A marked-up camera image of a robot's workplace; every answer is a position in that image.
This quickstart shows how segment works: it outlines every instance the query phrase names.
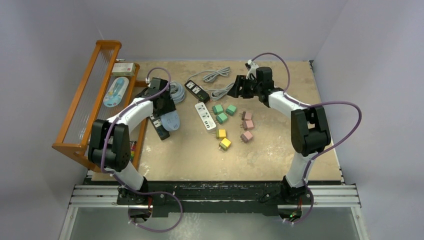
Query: white power strip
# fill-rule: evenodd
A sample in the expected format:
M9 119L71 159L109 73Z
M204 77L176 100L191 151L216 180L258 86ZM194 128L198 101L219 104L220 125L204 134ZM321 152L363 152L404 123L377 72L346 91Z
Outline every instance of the white power strip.
M203 102L199 102L198 104L194 105L194 107L196 108L196 111L199 114L199 117L206 128L206 131L209 133L215 130L217 128L217 125L215 124L215 121L211 117L211 114L209 113L205 104Z

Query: black base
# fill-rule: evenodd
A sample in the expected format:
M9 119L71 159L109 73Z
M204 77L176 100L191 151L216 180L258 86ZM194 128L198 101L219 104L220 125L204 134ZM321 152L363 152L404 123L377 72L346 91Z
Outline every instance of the black base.
M280 216L278 205L297 206L311 201L304 192L297 197L284 198L281 181L149 181L149 192L168 192L181 201L185 213L257 213ZM148 196L137 195L120 187L118 205L147 205ZM180 212L177 201L169 196L151 195L152 217L167 217Z

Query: wooden shelf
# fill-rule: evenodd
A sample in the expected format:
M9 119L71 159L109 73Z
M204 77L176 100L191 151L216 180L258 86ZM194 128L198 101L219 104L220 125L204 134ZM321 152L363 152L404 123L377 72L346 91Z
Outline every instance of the wooden shelf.
M103 109L102 116L99 116L103 105L103 97L113 79L111 77L112 68L121 47L121 43L116 40L98 40L96 42L94 51L70 104L62 127L59 130L55 143L52 145L55 150L98 173L100 172L100 168L90 162L86 156L93 122L98 118L112 117L128 106L131 102L131 93L135 86L146 87L146 83L136 80L140 69L140 65L136 63L135 75L129 80L123 101L113 108ZM138 141L135 147L135 156L132 162L135 168L138 168L146 125L147 119L141 123Z

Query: gray cable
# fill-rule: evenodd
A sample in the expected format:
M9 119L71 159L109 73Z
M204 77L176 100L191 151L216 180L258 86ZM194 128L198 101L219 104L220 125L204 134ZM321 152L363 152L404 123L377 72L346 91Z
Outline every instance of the gray cable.
M181 103L186 98L186 91L179 82L171 81L169 89L175 104Z
M228 67L224 67L224 68L222 68L222 69L220 69L218 71L215 71L215 70L204 70L204 71L201 71L201 72L198 72L196 74L193 74L193 75L189 76L187 78L187 81L190 80L192 77L195 77L195 76L197 76L199 74L202 74L202 73L208 73L208 72L211 72L211 73L205 75L202 78L202 80L203 80L203 82L206 82L206 83L213 83L218 78L218 76L228 77L230 75L231 70L230 70L230 67L229 66ZM234 83L230 83L226 87L221 88L221 89L208 89L208 90L205 90L205 89L203 89L203 87L201 87L201 88L203 90L205 90L206 92L212 91L212 93L210 94L210 99L212 101L218 101L219 99L221 99L222 97L224 97L228 93L228 91L231 89L231 87L233 85L234 85Z
M208 89L205 90L206 92L210 92L210 99L212 101L218 101L220 100L222 97L224 97L225 95L227 95L228 91L233 87L234 82L228 84L226 87L221 88L221 89Z
M230 70L230 67L229 66L224 67L223 69L220 69L218 71L215 71L215 70L204 70L204 71L201 71L201 72L198 72L196 74L193 74L193 75L189 76L187 78L187 81L190 80L194 76L197 76L197 75L202 74L202 73L207 73L207 72L211 72L211 73L209 73L209 74L207 74L207 75L205 75L203 77L203 82L213 83L213 82L215 82L215 80L217 79L218 76L228 77L228 75L230 75L231 70Z

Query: green cube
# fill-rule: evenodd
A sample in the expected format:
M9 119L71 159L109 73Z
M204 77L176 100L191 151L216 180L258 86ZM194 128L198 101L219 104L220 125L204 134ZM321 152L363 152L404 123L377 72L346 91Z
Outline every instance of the green cube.
M212 111L215 115L222 114L224 112L223 106L221 104L215 105L212 107Z
M218 116L216 116L216 120L219 124L223 124L228 120L228 117L225 115L225 113L221 113Z
M226 108L225 112L226 112L228 115L233 116L233 115L236 113L236 110L237 110L237 107L236 107L236 106L234 106L234 105L229 105L229 106Z

